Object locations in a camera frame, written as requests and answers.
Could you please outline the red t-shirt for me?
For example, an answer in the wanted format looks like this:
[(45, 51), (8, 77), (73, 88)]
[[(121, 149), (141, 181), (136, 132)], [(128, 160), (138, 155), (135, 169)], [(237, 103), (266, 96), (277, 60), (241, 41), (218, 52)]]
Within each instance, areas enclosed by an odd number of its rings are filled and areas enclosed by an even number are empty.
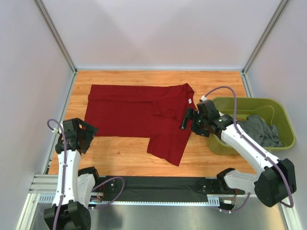
[(190, 129), (180, 129), (188, 108), (195, 108), (187, 84), (157, 86), (92, 85), (85, 122), (98, 137), (148, 138), (147, 153), (179, 166)]

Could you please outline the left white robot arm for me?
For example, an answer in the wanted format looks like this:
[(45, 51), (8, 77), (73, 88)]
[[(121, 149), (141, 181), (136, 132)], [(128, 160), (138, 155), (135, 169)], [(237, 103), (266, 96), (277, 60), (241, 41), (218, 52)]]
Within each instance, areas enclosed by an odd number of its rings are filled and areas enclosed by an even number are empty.
[(89, 230), (90, 196), (100, 189), (101, 180), (95, 167), (79, 169), (79, 164), (98, 129), (79, 118), (57, 125), (53, 131), (59, 134), (55, 145), (58, 182), (52, 206), (44, 210), (44, 221), (51, 230)]

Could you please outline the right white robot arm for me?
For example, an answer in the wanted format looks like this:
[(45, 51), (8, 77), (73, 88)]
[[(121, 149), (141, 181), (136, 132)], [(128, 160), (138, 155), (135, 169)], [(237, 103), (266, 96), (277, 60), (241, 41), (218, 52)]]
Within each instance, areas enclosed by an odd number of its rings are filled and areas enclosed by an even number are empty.
[(296, 192), (295, 167), (289, 159), (279, 159), (254, 141), (237, 123), (234, 116), (221, 114), (212, 100), (200, 101), (197, 108), (188, 108), (179, 127), (203, 137), (215, 135), (234, 148), (254, 169), (244, 173), (227, 168), (217, 174), (216, 188), (221, 193), (238, 189), (255, 194), (262, 204), (272, 207), (289, 198), (294, 206)]

